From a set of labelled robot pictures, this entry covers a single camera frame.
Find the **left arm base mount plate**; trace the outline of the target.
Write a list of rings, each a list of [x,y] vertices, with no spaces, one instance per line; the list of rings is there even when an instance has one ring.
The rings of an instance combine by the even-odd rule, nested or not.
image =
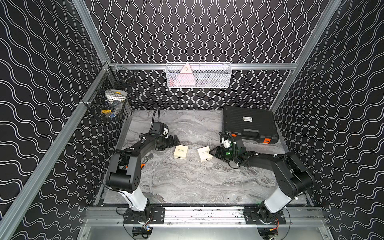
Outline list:
[[[123,216],[123,224],[125,225],[162,225],[164,223],[165,208],[151,208],[137,212],[129,210]]]

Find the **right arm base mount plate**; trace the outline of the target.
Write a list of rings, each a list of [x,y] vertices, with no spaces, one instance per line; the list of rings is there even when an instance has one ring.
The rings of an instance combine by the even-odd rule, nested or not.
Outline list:
[[[243,215],[247,225],[285,225],[283,211],[270,213],[267,208],[244,208]]]

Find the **cream drawer jewelry box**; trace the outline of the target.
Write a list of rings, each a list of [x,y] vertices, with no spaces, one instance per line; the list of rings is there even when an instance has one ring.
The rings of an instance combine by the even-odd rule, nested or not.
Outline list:
[[[187,158],[188,149],[189,149],[188,146],[183,146],[183,145],[176,146],[174,151],[174,158],[185,160]]]

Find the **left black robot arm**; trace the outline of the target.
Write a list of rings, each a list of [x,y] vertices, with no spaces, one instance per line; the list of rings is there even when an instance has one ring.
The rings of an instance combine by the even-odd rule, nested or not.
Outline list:
[[[176,135],[164,137],[159,134],[141,134],[137,143],[112,155],[105,177],[106,186],[122,195],[131,210],[146,211],[149,200],[139,187],[142,158],[151,151],[161,152],[178,146],[179,143]]]

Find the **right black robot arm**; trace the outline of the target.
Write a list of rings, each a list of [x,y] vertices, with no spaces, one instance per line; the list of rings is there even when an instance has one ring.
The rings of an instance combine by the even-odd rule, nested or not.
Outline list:
[[[312,174],[293,152],[271,155],[216,147],[210,154],[228,164],[236,163],[237,168],[260,168],[273,172],[278,187],[260,203],[258,209],[258,215],[265,221],[314,185]]]

